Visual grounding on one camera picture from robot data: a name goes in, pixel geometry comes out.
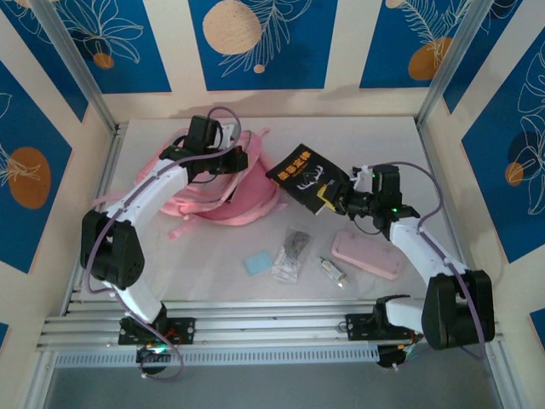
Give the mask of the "pink backpack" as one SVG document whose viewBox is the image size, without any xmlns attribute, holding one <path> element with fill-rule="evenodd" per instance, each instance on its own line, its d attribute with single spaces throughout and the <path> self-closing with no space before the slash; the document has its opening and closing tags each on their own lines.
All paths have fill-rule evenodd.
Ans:
<svg viewBox="0 0 545 409">
<path fill-rule="evenodd" d="M 140 231 L 159 211 L 184 219 L 184 222 L 169 233 L 176 239 L 194 228 L 199 222 L 207 221 L 224 226 L 244 226 L 255 222 L 272 211 L 280 211 L 287 204 L 281 200 L 278 185 L 266 177 L 270 168 L 266 154 L 262 151 L 262 139 L 268 133 L 246 130 L 241 133 L 235 147 L 240 147 L 248 157 L 248 166 L 234 174 L 215 175 L 210 170 L 204 176 L 191 180 L 191 163 L 183 163 L 160 174 L 159 171 L 173 164 L 173 159 L 161 159 L 162 153 L 180 153 L 183 141 L 173 140 L 143 166 L 135 180 L 134 188 L 128 193 L 116 193 L 95 200 L 111 205 L 104 214 L 94 210 L 83 218 L 83 232 L 92 241 L 104 228 L 107 219 L 117 211 L 118 222 L 129 221 Z"/>
</svg>

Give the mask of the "black book antler cover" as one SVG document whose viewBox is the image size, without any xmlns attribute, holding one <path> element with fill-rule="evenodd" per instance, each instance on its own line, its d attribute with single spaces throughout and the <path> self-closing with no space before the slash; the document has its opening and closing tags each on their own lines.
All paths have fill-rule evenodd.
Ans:
<svg viewBox="0 0 545 409">
<path fill-rule="evenodd" d="M 342 168 L 304 144 L 300 144 L 273 166 L 266 176 L 314 215 L 325 206 L 325 202 L 318 196 L 321 187 L 350 182 L 349 175 Z"/>
</svg>

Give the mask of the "pink pencil case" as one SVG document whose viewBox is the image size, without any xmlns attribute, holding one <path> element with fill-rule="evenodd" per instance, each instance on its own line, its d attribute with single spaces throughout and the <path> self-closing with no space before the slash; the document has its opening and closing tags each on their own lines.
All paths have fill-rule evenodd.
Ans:
<svg viewBox="0 0 545 409">
<path fill-rule="evenodd" d="M 360 270 L 389 280 L 402 275 L 406 262 L 403 252 L 394 245 L 349 231 L 336 234 L 331 254 Z"/>
</svg>

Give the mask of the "clear glue tube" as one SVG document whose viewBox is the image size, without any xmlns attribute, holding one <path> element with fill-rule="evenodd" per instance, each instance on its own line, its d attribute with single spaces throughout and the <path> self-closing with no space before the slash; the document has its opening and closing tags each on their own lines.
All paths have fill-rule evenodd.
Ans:
<svg viewBox="0 0 545 409">
<path fill-rule="evenodd" d="M 324 274 L 339 288 L 347 289 L 353 285 L 347 273 L 338 268 L 330 259 L 319 256 L 318 263 Z"/>
</svg>

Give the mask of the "clear plastic supplies bag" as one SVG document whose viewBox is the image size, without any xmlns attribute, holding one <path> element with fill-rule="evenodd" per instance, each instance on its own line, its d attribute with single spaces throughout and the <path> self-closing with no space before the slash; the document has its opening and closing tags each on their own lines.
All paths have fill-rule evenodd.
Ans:
<svg viewBox="0 0 545 409">
<path fill-rule="evenodd" d="M 312 244 L 313 236 L 310 233 L 288 228 L 272 265 L 272 277 L 285 284 L 295 284 Z"/>
</svg>

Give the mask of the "light blue eraser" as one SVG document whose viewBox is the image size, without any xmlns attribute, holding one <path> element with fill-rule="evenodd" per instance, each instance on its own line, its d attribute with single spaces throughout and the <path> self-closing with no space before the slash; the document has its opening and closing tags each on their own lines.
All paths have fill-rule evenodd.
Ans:
<svg viewBox="0 0 545 409">
<path fill-rule="evenodd" d="M 267 251 L 255 253 L 244 259 L 244 268 L 249 276 L 267 271 L 273 266 L 273 260 Z"/>
</svg>

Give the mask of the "aluminium table side rail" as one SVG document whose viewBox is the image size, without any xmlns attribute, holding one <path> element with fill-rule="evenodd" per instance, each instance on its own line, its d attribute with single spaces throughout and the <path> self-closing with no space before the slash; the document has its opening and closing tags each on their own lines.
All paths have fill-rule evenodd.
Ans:
<svg viewBox="0 0 545 409">
<path fill-rule="evenodd" d="M 116 128 L 116 131 L 112 134 L 111 141 L 109 143 L 106 158 L 103 162 L 99 179 L 96 183 L 95 190 L 91 196 L 87 210 L 94 209 L 95 205 L 92 205 L 95 199 L 107 194 L 112 185 L 112 179 L 114 176 L 115 169 L 117 167 L 118 157 L 123 145 L 123 139 L 126 135 L 126 129 L 128 124 L 119 124 Z M 80 249 L 77 249 L 76 256 L 74 259 L 72 272 L 70 279 L 68 280 L 67 288 L 63 298 L 63 303 L 60 307 L 60 315 L 66 316 L 70 304 L 72 302 L 72 294 L 74 291 L 78 291 L 82 282 L 83 270 L 80 266 Z"/>
<path fill-rule="evenodd" d="M 416 129 L 421 138 L 422 147 L 427 157 L 427 162 L 431 172 L 433 173 L 436 181 L 441 188 L 443 197 L 443 210 L 445 222 L 448 226 L 451 241 L 456 247 L 455 254 L 458 258 L 466 264 L 469 268 L 475 269 L 477 267 L 468 245 L 463 241 L 465 239 L 461 219 L 456 213 L 456 206 L 453 193 L 450 191 L 450 185 L 447 180 L 446 172 L 442 166 L 442 162 L 439 156 L 439 150 L 435 146 L 433 137 L 430 131 L 424 125 L 417 125 Z"/>
</svg>

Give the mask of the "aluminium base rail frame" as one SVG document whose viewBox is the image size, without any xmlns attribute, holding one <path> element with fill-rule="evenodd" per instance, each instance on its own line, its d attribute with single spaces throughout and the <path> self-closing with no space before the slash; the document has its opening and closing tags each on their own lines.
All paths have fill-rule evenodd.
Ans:
<svg viewBox="0 0 545 409">
<path fill-rule="evenodd" d="M 166 302 L 168 316 L 194 318 L 195 348 L 280 347 L 347 344 L 338 325 L 347 314 L 369 313 L 370 300 Z M 63 316 L 48 317 L 37 341 L 39 351 L 115 349 L 117 302 L 70 302 Z"/>
</svg>

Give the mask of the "aluminium corner post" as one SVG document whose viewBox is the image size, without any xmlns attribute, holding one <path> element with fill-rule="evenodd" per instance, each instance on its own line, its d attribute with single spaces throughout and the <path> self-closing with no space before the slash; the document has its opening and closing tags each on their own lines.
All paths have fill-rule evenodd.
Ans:
<svg viewBox="0 0 545 409">
<path fill-rule="evenodd" d="M 428 87 L 426 97 L 415 116 L 418 131 L 421 131 L 426 124 L 439 98 L 443 95 L 456 73 L 492 3 L 493 0 L 472 0 L 469 4 L 468 12 L 463 17 L 444 59 Z"/>
<path fill-rule="evenodd" d="M 29 0 L 32 12 L 63 60 L 78 88 L 112 135 L 117 134 L 118 123 L 106 105 L 98 84 L 73 42 L 68 30 L 49 0 Z"/>
</svg>

